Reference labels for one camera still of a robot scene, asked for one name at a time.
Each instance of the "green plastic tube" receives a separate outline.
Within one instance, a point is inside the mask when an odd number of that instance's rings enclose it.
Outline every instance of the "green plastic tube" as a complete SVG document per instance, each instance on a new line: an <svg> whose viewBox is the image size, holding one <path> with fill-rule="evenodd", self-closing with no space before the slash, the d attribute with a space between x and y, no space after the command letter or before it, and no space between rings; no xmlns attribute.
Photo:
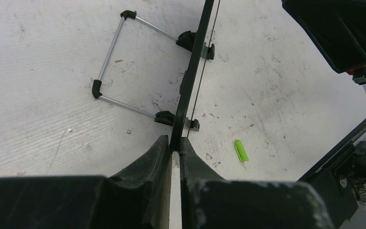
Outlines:
<svg viewBox="0 0 366 229"><path fill-rule="evenodd" d="M241 140L235 141L235 150L236 150L236 153L238 154L239 160L241 160L241 161L249 160L249 158L246 155L246 151L245 151L244 145L242 145Z"/></svg>

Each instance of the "metal rod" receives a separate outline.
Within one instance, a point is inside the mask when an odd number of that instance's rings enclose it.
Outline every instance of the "metal rod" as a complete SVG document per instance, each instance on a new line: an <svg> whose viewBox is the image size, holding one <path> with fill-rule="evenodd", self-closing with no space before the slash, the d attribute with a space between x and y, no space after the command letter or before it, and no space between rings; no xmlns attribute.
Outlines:
<svg viewBox="0 0 366 229"><path fill-rule="evenodd" d="M156 115L154 115L154 114L151 114L151 113L148 113L146 111L140 110L138 108L132 107L130 105L124 104L122 102L119 102L119 101L114 100L112 98L109 98L107 96L102 95L102 96L99 97L99 99L104 100L104 101L107 101L107 102L112 103L112 104L117 104L119 106L122 106L124 108L130 109L130 110L132 110L134 112L137 112L139 114L146 115L146 116L151 117L151 118L156 118Z"/></svg>
<svg viewBox="0 0 366 229"><path fill-rule="evenodd" d="M142 18L140 18L140 17L138 17L138 16L135 16L135 19L137 20L137 21L139 21L139 22L141 22L142 24L144 24L144 25L146 25L146 26L148 26L149 28L151 28L151 29L153 29L153 30L155 30L155 31L157 31L157 32L159 32L159 33L161 33L161 34L163 34L163 35L165 35L165 36L167 36L167 37L169 37L170 39L172 39L173 41L177 41L177 37L174 37L173 35L171 35L170 33L168 33L168 32L166 32L165 30L163 30L163 29L161 29L161 28L159 28L158 26L156 26L156 25L154 25L154 24L152 24L152 23L150 23L150 22L147 22L146 20L144 20L144 19L142 19Z"/></svg>
<svg viewBox="0 0 366 229"><path fill-rule="evenodd" d="M120 34L120 30L121 30L121 27L122 27L124 21L125 21L125 18L121 17L119 27L117 27L117 30L116 30L116 33L114 35L114 38L113 38L112 44L110 46L109 52L107 53L106 59L104 60L103 67L102 67L102 69L100 70L100 73L99 73L99 77L97 78L98 80L102 80L102 78L103 78L104 70L106 69L107 63L109 62L110 56L112 55L114 45L116 44L117 37Z"/></svg>

